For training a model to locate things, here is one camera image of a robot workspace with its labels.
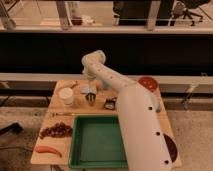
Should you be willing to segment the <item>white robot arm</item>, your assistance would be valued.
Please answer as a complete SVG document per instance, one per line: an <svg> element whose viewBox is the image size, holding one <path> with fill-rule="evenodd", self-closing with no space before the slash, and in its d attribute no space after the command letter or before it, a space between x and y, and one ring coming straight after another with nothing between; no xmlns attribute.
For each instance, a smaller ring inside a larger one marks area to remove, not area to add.
<svg viewBox="0 0 213 171"><path fill-rule="evenodd" d="M83 74L118 92L116 110L129 171L171 171L173 163L157 117L158 99L137 81L106 67L105 60L101 50L83 56Z"/></svg>

